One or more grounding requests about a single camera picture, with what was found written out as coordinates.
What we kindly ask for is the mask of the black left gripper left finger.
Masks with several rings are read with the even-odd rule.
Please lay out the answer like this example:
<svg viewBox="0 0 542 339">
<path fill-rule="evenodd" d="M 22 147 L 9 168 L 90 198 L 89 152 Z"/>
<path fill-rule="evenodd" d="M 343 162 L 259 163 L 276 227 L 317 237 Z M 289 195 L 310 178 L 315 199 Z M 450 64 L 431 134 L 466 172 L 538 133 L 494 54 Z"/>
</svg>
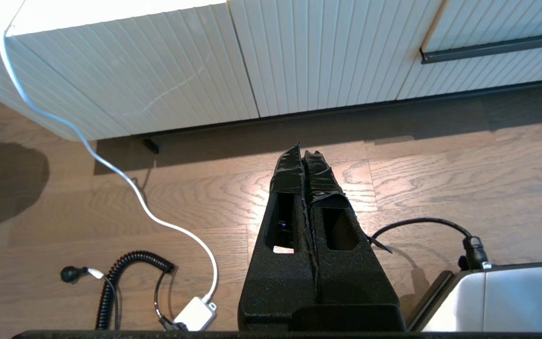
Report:
<svg viewBox="0 0 542 339">
<path fill-rule="evenodd" d="M 300 144 L 282 153 L 238 306 L 242 331 L 321 330 L 319 234 Z"/>
</svg>

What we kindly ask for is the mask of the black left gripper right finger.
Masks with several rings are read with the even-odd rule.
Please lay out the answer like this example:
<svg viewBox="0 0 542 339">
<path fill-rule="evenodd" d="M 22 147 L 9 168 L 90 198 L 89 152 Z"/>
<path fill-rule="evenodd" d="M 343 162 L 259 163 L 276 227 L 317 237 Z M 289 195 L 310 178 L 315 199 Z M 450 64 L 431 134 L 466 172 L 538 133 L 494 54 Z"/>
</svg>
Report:
<svg viewBox="0 0 542 339">
<path fill-rule="evenodd" d="M 303 157 L 316 324 L 333 331 L 404 331 L 399 298 L 356 212 L 319 152 Z"/>
</svg>

